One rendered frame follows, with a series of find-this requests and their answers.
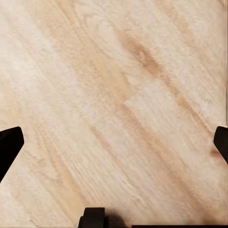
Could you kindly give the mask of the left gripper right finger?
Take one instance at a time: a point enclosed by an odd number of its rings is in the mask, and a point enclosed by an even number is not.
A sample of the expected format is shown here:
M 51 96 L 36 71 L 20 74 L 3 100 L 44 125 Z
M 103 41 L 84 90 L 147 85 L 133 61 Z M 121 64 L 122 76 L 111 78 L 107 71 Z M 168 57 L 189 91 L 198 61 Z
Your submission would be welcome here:
M 228 128 L 221 126 L 217 127 L 213 143 L 228 163 Z

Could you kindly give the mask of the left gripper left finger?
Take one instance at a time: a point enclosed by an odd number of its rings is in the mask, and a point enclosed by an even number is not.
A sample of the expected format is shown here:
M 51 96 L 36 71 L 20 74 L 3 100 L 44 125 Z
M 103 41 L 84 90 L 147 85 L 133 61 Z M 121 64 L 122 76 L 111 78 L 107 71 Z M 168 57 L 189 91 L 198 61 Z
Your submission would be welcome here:
M 11 167 L 23 145 L 24 137 L 20 127 L 0 132 L 0 182 Z

